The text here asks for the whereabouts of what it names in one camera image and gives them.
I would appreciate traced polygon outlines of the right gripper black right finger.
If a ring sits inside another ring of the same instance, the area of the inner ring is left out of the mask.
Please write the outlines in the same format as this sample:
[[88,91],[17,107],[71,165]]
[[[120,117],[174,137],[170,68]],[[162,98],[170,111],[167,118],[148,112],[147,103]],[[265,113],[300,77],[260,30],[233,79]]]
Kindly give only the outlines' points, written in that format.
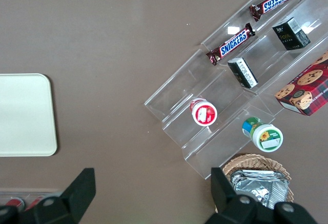
[[253,198],[238,195],[221,168],[211,169],[211,194],[217,213],[206,223],[275,223],[273,210]]

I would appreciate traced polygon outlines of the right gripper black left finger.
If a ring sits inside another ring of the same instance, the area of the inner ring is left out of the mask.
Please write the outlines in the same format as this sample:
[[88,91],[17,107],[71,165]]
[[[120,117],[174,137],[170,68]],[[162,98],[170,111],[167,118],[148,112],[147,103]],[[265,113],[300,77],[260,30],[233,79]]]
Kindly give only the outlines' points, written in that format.
[[26,211],[24,223],[79,223],[95,194],[95,170],[85,168],[59,196],[47,196]]

